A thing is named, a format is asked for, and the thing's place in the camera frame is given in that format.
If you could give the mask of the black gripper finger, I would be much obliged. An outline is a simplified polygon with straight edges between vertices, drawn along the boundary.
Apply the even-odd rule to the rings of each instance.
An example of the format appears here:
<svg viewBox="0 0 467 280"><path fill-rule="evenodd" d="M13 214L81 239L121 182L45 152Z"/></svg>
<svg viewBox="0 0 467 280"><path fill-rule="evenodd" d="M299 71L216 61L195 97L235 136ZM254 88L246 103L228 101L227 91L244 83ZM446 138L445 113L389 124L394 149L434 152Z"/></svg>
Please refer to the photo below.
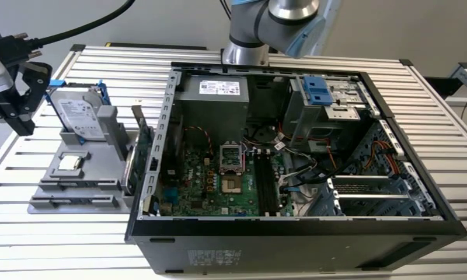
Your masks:
<svg viewBox="0 0 467 280"><path fill-rule="evenodd" d="M20 99L20 136L29 136L35 131L35 123L31 114L36 111L39 104L45 95L49 81L52 77L52 66L43 62L24 62L20 65L23 81L29 89L25 91Z"/></svg>
<svg viewBox="0 0 467 280"><path fill-rule="evenodd" d="M11 128L20 128L19 112L9 103L0 103L0 123L8 124Z"/></svg>

